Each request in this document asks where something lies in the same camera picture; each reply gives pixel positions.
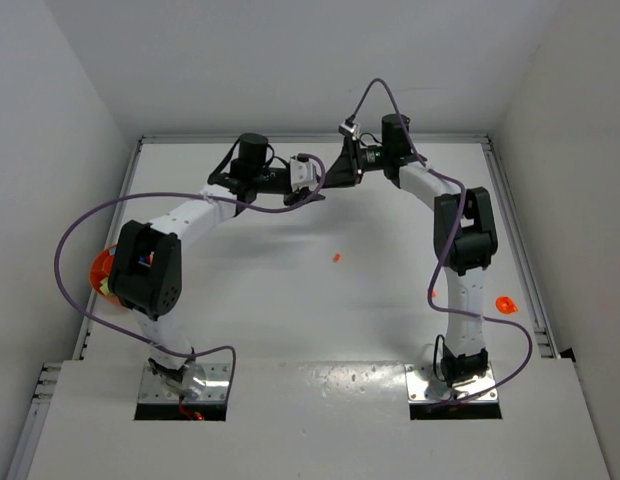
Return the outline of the lime green lego brick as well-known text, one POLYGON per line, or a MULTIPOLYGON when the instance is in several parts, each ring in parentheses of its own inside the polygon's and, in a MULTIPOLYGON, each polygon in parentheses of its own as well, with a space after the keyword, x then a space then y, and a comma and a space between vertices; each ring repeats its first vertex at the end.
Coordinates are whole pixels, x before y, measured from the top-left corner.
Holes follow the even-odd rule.
POLYGON ((107 282, 107 280, 104 280, 104 281, 100 284, 100 287, 99 287, 99 292, 100 292, 103 296, 110 296, 110 295, 111 295, 111 292, 110 292, 109 287, 108 287, 108 282, 107 282))

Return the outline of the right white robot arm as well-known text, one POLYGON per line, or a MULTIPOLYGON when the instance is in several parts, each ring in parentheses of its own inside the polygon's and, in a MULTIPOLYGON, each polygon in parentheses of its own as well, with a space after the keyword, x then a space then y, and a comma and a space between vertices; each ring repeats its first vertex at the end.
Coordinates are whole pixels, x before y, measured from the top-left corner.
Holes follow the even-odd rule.
POLYGON ((426 165, 408 136, 409 118, 382 117, 382 139, 376 146, 361 140, 355 117, 339 126, 342 150, 327 172, 327 188, 358 185, 367 172, 381 171, 393 185, 413 195, 433 212, 434 277, 445 274, 448 305, 446 333, 435 342, 433 373, 452 387, 483 376, 488 352, 483 337, 485 271, 498 249, 490 194, 483 187, 467 189, 426 165))

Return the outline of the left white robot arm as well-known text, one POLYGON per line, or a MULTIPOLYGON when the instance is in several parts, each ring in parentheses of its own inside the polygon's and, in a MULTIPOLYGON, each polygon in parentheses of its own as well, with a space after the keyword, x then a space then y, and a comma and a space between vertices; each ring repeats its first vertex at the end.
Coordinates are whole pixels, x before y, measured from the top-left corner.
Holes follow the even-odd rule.
POLYGON ((162 216, 121 227, 108 288, 147 339, 151 371, 176 394, 190 395, 204 378, 172 312, 182 292, 184 251, 244 210, 255 210, 259 194, 282 196, 283 213, 322 197, 326 169, 318 157, 300 153, 274 168, 273 152, 267 137, 242 134, 198 193, 162 216))

